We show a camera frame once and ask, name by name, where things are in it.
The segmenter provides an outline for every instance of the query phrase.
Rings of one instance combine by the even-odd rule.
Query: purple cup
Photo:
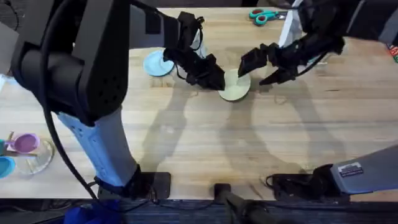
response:
[[[37,149],[40,139],[35,134],[21,134],[15,140],[6,141],[5,143],[10,145],[13,150],[21,154],[27,154]]]

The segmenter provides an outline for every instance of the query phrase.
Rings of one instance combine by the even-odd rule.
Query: scissors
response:
[[[263,26],[268,21],[273,20],[285,20],[287,16],[287,11],[278,12],[278,11],[271,11],[271,10],[263,10],[263,9],[253,9],[249,17],[254,19],[253,23],[257,26]]]

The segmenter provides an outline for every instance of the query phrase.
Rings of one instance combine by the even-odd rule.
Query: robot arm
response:
[[[342,53],[343,37],[398,44],[398,3],[394,0],[333,0],[317,7],[310,7],[311,4],[305,0],[298,10],[306,36],[288,46],[262,44],[251,50],[242,56],[239,76],[270,62],[279,69],[261,85],[295,80],[308,71],[299,73],[299,65],[307,65],[309,60],[328,52]]]
[[[290,45],[262,44],[242,57],[239,75],[267,65],[279,69],[260,85],[295,80],[312,66],[298,72],[299,65],[328,52],[342,53],[343,37],[398,44],[398,2],[393,0],[334,0],[310,7],[304,0],[298,15],[306,36]],[[274,174],[267,186],[277,200],[349,200],[349,195],[398,189],[396,146],[350,161],[321,166],[313,174]]]
[[[11,63],[15,79],[42,106],[42,47],[62,2],[30,3]],[[185,12],[178,19],[166,16],[135,0],[70,2],[51,30],[46,107],[75,135],[95,167],[95,181],[101,188],[131,198],[147,197],[155,189],[157,198],[167,198],[170,174],[141,172],[123,130],[121,103],[127,92],[129,49],[166,47],[188,55],[196,63],[174,61],[182,64],[187,77],[200,81],[194,84],[223,89],[223,78],[214,83],[213,77],[224,74],[215,60],[200,57],[191,48],[203,21]],[[197,68],[201,64],[208,70]]]

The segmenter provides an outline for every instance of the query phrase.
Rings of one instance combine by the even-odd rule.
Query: light blue plate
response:
[[[173,70],[172,61],[163,61],[163,50],[150,53],[144,60],[144,70],[154,77],[162,77]]]
[[[15,169],[15,161],[7,156],[0,156],[0,179],[10,175]]]

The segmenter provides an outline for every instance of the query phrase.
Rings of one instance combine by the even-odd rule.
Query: scissors blade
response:
[[[279,20],[284,20],[284,19],[286,19],[286,16],[287,16],[287,11],[285,11],[285,12],[279,12],[279,13],[276,15],[276,18],[279,19]]]

